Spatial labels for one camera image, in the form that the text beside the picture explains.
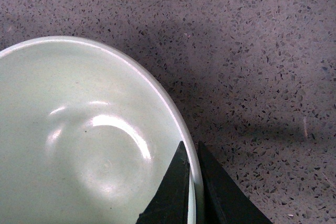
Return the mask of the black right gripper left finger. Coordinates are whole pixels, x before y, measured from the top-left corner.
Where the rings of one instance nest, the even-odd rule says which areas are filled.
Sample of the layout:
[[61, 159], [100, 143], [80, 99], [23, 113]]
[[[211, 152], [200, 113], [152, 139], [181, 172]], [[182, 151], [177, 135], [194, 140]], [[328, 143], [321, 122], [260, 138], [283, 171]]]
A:
[[181, 141], [168, 169], [137, 223], [187, 223], [190, 164]]

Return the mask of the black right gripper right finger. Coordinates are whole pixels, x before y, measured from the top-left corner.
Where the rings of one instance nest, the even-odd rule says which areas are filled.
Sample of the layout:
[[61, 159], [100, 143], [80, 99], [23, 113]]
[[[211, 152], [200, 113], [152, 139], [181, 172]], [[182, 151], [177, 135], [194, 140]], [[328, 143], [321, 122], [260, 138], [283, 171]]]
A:
[[206, 223], [271, 223], [203, 142], [198, 143], [197, 155], [203, 177]]

